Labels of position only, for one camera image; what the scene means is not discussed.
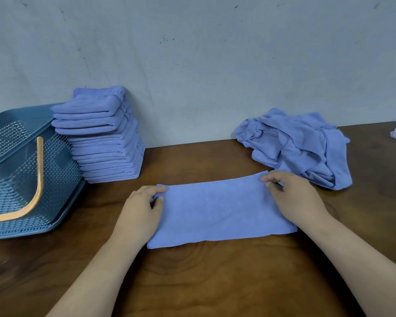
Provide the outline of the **person's right hand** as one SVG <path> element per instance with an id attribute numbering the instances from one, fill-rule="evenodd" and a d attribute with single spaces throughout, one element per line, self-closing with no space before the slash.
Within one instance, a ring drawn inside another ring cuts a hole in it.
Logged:
<path id="1" fill-rule="evenodd" d="M 271 171 L 260 180 L 283 187 L 284 200 L 276 204 L 283 216 L 301 230 L 314 233 L 331 228 L 334 218 L 308 180 L 285 171 Z"/>

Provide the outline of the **person's left hand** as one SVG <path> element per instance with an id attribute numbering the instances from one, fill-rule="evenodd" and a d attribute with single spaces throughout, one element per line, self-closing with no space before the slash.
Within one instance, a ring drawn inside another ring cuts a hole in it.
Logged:
<path id="1" fill-rule="evenodd" d="M 152 215 L 151 203 L 156 195 L 167 191 L 165 186 L 142 186 L 126 199 L 110 244 L 123 249 L 141 249 L 154 235 L 161 217 Z"/>

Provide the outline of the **blue cloth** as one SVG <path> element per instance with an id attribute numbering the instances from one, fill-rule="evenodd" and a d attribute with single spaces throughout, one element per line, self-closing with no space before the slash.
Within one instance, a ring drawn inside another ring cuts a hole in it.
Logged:
<path id="1" fill-rule="evenodd" d="M 266 174 L 166 186 L 156 195 L 163 197 L 162 217 L 147 248 L 297 232 L 260 180 Z"/>

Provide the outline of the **person's left forearm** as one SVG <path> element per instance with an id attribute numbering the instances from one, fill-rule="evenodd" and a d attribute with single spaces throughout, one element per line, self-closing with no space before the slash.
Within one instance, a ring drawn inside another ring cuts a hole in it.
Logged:
<path id="1" fill-rule="evenodd" d="M 112 236 L 46 317 L 111 317 L 126 273 L 145 243 Z"/>

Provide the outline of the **person's right forearm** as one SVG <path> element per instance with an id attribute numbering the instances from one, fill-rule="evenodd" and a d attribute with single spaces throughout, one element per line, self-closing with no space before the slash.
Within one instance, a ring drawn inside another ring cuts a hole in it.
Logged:
<path id="1" fill-rule="evenodd" d="M 346 282 L 366 317 L 396 317 L 396 264 L 336 219 L 301 224 Z"/>

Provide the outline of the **pile of crumpled blue cloths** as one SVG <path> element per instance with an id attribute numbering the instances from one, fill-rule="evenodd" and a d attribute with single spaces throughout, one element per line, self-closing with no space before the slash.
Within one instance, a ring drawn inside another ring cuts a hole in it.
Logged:
<path id="1" fill-rule="evenodd" d="M 249 118 L 233 131 L 252 159 L 277 171 L 286 171 L 333 191 L 352 185 L 347 144 L 341 130 L 317 112 L 289 116 L 272 108 Z"/>

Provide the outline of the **stack of folded blue cloths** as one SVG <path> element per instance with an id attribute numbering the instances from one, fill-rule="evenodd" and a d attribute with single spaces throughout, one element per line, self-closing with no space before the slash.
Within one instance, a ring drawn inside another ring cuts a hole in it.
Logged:
<path id="1" fill-rule="evenodd" d="M 67 138 L 73 160 L 90 184 L 139 177 L 145 144 L 127 90 L 77 88 L 51 107 L 55 132 Z"/>

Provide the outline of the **blue perforated plastic basket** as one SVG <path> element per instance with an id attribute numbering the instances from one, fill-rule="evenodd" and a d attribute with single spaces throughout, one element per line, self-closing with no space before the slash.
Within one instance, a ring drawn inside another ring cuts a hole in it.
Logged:
<path id="1" fill-rule="evenodd" d="M 85 186 L 52 106 L 0 113 L 0 239 L 56 228 Z"/>

